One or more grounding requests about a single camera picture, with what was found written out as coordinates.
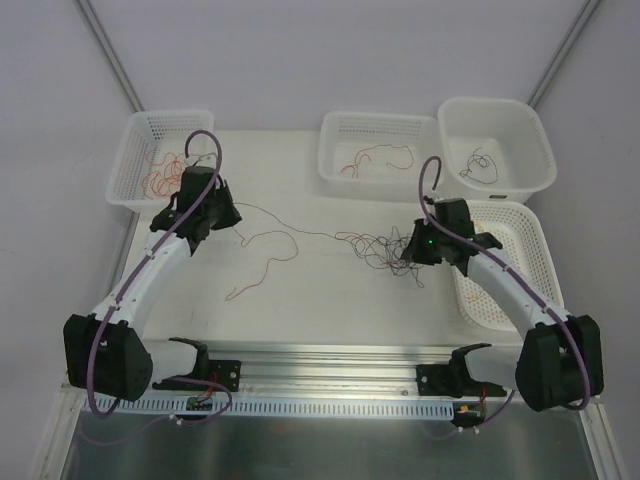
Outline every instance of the white work surface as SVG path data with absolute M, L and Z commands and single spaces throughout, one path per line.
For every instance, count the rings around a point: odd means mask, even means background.
M 326 195 L 317 173 L 317 132 L 216 132 L 223 147 L 222 176 L 235 202 L 260 206 L 303 230 L 402 234 L 421 216 L 413 204 L 347 200 Z M 286 230 L 253 208 L 238 206 L 245 237 Z M 127 269 L 149 232 L 138 223 Z M 265 235 L 241 248 L 231 230 L 211 232 L 167 285 L 144 338 L 184 336 L 205 341 L 390 346 L 513 344 L 516 334 L 467 323 L 455 298 L 451 267 L 424 267 L 419 288 L 407 275 L 374 270 L 349 244 L 290 232 L 300 254 L 271 262 L 264 283 L 231 301 L 225 297 L 260 280 L 269 257 L 295 253 L 291 239 Z

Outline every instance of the white wall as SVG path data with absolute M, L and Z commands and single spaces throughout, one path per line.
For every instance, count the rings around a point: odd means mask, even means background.
M 604 2 L 539 109 L 558 179 L 532 199 L 567 305 L 603 337 L 603 398 L 640 472 L 640 2 Z
M 147 109 L 218 129 L 319 129 L 330 110 L 526 100 L 583 0 L 95 0 Z
M 126 102 L 70 0 L 0 8 L 0 478 L 27 477 L 65 371 L 62 326 L 104 293 L 104 200 Z

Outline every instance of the empty white basket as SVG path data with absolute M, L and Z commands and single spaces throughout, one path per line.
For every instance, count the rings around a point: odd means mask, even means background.
M 470 201 L 477 233 L 489 232 L 501 243 L 511 263 L 540 291 L 564 306 L 551 254 L 535 214 L 514 202 Z M 516 331 L 498 304 L 476 283 L 454 269 L 460 313 L 469 323 L 494 330 Z
M 179 182 L 154 192 L 150 176 L 164 175 L 165 170 L 171 168 L 168 166 L 171 161 L 179 161 L 184 166 L 184 142 L 191 132 L 200 129 L 213 130 L 213 114 L 208 110 L 134 113 L 127 122 L 111 171 L 105 195 L 107 202 L 124 205 L 135 212 L 166 206 L 170 193 L 179 189 Z M 190 153 L 211 151 L 213 142 L 204 135 L 191 142 Z
M 420 167 L 431 155 L 442 155 L 434 118 L 329 112 L 320 131 L 318 172 L 338 196 L 411 202 Z
M 556 179 L 540 118 L 522 102 L 452 98 L 438 122 L 445 164 L 438 193 L 445 197 L 524 203 Z

